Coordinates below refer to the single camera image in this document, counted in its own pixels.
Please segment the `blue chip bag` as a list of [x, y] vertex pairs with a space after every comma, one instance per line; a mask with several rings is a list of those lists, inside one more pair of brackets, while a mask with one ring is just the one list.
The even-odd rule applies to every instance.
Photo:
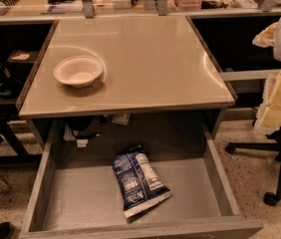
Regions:
[[170, 189], [153, 170], [141, 144], [120, 153], [112, 163], [124, 200], [124, 215], [131, 218], [171, 197]]

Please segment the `grey open drawer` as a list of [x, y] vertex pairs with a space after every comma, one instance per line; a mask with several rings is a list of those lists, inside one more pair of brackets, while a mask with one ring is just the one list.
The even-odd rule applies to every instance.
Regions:
[[20, 239], [249, 239], [203, 116], [94, 120], [87, 146], [53, 121]]

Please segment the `white paper bowl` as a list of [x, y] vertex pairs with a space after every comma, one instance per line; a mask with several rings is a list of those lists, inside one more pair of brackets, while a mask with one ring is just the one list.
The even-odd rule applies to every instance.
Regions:
[[91, 85], [103, 71], [104, 66], [100, 59], [84, 55], [61, 61], [53, 74], [60, 84], [79, 89]]

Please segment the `black desk leg frame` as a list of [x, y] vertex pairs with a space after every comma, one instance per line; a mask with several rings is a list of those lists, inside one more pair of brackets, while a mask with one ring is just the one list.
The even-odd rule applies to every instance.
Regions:
[[0, 156], [0, 166], [12, 166], [20, 164], [40, 164], [41, 154], [30, 154], [18, 137], [15, 135], [6, 119], [0, 116], [0, 143], [6, 140], [15, 154]]

